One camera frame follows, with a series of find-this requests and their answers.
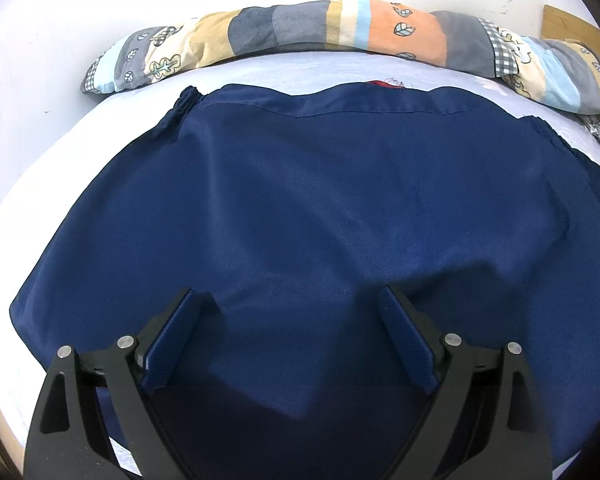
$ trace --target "metal screw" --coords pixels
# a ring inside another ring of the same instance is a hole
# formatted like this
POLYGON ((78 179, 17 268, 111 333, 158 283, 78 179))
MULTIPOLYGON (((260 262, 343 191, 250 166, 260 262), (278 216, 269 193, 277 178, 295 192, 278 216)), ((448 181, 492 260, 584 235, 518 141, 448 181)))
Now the metal screw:
POLYGON ((451 332, 445 335, 445 343, 448 346, 460 346, 462 344, 462 338, 451 332))
POLYGON ((71 355, 71 347, 69 345, 61 346, 58 349, 58 357, 63 359, 65 357, 69 357, 71 355))
POLYGON ((516 343, 515 341, 511 341, 508 345, 506 345, 506 348, 509 352, 515 355, 519 355, 522 353, 522 347, 519 345, 519 343, 516 343))
POLYGON ((129 348, 134 343, 134 337, 132 335, 123 335, 118 339, 118 348, 129 348))

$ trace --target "wooden surface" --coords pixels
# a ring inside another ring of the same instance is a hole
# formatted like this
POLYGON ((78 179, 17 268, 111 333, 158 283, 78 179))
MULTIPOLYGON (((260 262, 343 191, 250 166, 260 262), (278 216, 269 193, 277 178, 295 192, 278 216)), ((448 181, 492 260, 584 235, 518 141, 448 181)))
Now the wooden surface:
POLYGON ((24 448, 17 441, 13 435, 11 428, 9 428, 7 421, 4 420, 2 412, 0 411, 0 446, 9 456, 9 461, 13 463, 15 468, 22 472, 24 466, 24 448))
POLYGON ((544 6, 542 40, 577 40, 600 57, 600 29, 564 10, 544 6))

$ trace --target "navy blue garment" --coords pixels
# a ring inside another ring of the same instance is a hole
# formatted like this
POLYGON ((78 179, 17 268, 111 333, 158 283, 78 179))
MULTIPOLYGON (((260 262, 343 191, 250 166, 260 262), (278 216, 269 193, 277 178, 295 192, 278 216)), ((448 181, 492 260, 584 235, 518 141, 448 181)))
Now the navy blue garment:
POLYGON ((600 169, 460 89, 186 89, 84 191, 10 313, 46 367, 211 292, 152 397, 193 471, 369 480, 427 400, 377 311, 396 282, 443 332, 519 342, 555 462, 580 449, 600 419, 600 169))

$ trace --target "blue gripper pad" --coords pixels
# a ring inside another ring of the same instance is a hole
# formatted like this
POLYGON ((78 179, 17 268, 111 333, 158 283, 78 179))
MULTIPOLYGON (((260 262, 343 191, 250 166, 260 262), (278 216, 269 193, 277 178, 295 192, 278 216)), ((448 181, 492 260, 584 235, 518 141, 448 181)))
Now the blue gripper pad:
POLYGON ((147 394, 167 385, 195 328, 205 298, 189 290, 179 302, 144 356, 140 386, 147 394))
POLYGON ((388 286, 379 293, 378 310, 404 370, 413 384, 431 395, 440 383, 433 371, 435 355, 388 286))

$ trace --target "orange fabric patch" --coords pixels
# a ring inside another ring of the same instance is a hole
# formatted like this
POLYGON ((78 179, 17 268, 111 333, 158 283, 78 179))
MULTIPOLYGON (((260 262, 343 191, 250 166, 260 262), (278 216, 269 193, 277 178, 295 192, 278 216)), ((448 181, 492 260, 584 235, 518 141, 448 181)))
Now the orange fabric patch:
POLYGON ((401 4, 371 0, 368 50, 446 65, 446 36, 435 16, 401 4))

